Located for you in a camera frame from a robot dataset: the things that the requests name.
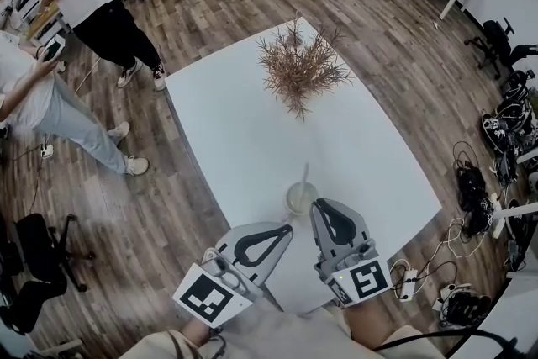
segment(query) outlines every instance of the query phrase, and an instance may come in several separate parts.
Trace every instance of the black office chair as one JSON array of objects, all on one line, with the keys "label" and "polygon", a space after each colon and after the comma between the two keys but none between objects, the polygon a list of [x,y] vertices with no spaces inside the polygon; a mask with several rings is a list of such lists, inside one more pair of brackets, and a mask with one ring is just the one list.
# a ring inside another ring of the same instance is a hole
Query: black office chair
[{"label": "black office chair", "polygon": [[503,29],[499,21],[490,20],[483,24],[483,34],[486,37],[486,42],[480,36],[463,42],[465,45],[472,44],[483,51],[484,60],[478,63],[478,69],[483,69],[488,63],[491,63],[497,72],[495,75],[496,80],[501,77],[497,59],[511,73],[514,71],[512,66],[516,61],[529,55],[538,55],[538,45],[517,45],[512,50],[509,43],[509,34],[514,34],[514,29],[506,18],[504,21],[506,22],[506,29]]},{"label": "black office chair", "polygon": [[41,214],[31,214],[16,223],[26,265],[40,281],[26,282],[9,307],[0,307],[0,319],[9,329],[28,334],[35,326],[43,303],[66,292],[67,280],[62,268],[76,290],[87,291],[87,286],[77,281],[69,260],[93,260],[95,255],[74,256],[66,250],[69,224],[74,220],[74,215],[67,216],[60,241],[55,237],[55,228],[47,228]]}]

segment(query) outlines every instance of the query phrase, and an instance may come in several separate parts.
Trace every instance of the white plug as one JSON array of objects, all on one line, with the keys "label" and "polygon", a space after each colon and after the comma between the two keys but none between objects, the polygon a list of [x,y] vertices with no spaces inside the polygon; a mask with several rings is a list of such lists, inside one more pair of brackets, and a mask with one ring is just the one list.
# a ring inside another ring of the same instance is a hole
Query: white plug
[{"label": "white plug", "polygon": [[400,302],[408,302],[413,298],[414,295],[414,285],[413,281],[417,277],[418,271],[416,269],[411,269],[406,271],[403,275],[403,285],[402,292],[400,293]]},{"label": "white plug", "polygon": [[43,160],[48,159],[49,157],[52,157],[53,154],[54,154],[54,147],[52,146],[52,144],[41,146],[41,158]]}]

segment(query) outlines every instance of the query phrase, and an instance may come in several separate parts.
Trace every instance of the white sneaker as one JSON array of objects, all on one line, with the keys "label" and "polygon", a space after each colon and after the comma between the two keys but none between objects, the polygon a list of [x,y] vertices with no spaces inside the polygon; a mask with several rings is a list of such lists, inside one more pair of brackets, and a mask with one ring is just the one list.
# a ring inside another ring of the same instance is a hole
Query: white sneaker
[{"label": "white sneaker", "polygon": [[124,68],[123,71],[121,72],[121,76],[118,79],[119,88],[124,88],[127,84],[129,84],[129,82],[133,78],[133,75],[142,68],[143,66],[142,62],[138,60],[136,57],[134,60],[135,60],[135,64],[133,67],[131,67],[130,69]]},{"label": "white sneaker", "polygon": [[159,63],[159,66],[153,69],[153,84],[155,84],[155,89],[157,92],[161,92],[166,88],[166,71],[164,65]]},{"label": "white sneaker", "polygon": [[119,142],[129,134],[129,131],[131,130],[131,125],[129,122],[124,121],[122,124],[120,124],[118,127],[112,130],[107,130],[107,135],[110,137],[110,139],[113,141],[115,145],[118,145]]},{"label": "white sneaker", "polygon": [[143,157],[131,156],[126,161],[125,173],[129,175],[142,175],[148,170],[150,163]]}]

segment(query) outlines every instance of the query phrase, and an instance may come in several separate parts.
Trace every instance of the floor plank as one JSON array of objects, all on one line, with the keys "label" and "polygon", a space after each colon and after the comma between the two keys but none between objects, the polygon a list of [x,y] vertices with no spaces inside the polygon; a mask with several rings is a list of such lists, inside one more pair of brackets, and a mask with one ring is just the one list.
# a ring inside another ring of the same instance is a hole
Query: floor plank
[{"label": "floor plank", "polygon": [[[477,33],[473,22],[457,8],[439,22],[446,1],[129,0],[127,5],[170,72],[296,13],[315,28],[339,29],[343,38],[337,50],[394,122],[442,203],[442,211],[395,256],[421,268],[445,237],[450,220],[462,216],[452,172],[452,146],[458,140],[468,141],[477,152],[489,191],[499,191],[477,128],[481,111],[491,111],[499,102],[499,91],[491,71],[478,71],[476,53],[462,43]],[[64,78],[76,88],[96,56],[73,38],[69,43]],[[121,148],[146,156],[151,168],[143,177],[120,177],[80,148],[52,140],[55,155],[44,162],[33,210],[58,227],[66,214],[77,214],[80,223],[72,232],[71,248],[95,250],[98,258],[76,267],[90,287],[87,293],[70,288],[44,305],[32,334],[39,347],[80,337],[93,357],[116,357],[143,335],[178,328],[186,315],[171,295],[191,263],[228,229],[166,95],[154,92],[147,70],[124,90],[115,86],[118,74],[118,67],[101,61],[79,94],[108,127],[131,122]],[[32,135],[19,134],[11,151],[20,154],[34,142]],[[9,221],[29,212],[38,157],[34,153],[4,171],[2,205]],[[473,240],[460,252],[475,245]],[[457,281],[494,296],[504,280],[504,258],[504,242],[488,236],[473,257],[458,260]],[[448,259],[451,255],[441,249],[432,265]],[[453,268],[447,265],[412,303],[402,305],[389,293],[372,304],[389,329],[412,324],[436,330],[430,306],[452,278]],[[348,317],[360,333],[367,323],[361,311],[351,310]],[[453,343],[436,341],[443,351]]]}]

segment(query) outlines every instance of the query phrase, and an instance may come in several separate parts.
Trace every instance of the dried branches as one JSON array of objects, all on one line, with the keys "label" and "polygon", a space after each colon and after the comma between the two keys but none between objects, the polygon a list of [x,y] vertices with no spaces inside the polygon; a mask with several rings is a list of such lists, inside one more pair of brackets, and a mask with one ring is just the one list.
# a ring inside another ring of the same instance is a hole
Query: dried branches
[{"label": "dried branches", "polygon": [[269,72],[265,80],[266,89],[282,97],[283,102],[304,119],[309,112],[306,100],[311,92],[321,94],[341,82],[351,82],[349,71],[336,64],[336,52],[332,48],[340,38],[336,31],[329,42],[324,40],[324,31],[316,34],[310,45],[303,45],[303,38],[295,18],[287,26],[287,33],[277,31],[275,41],[268,44],[261,40],[260,63]]}]

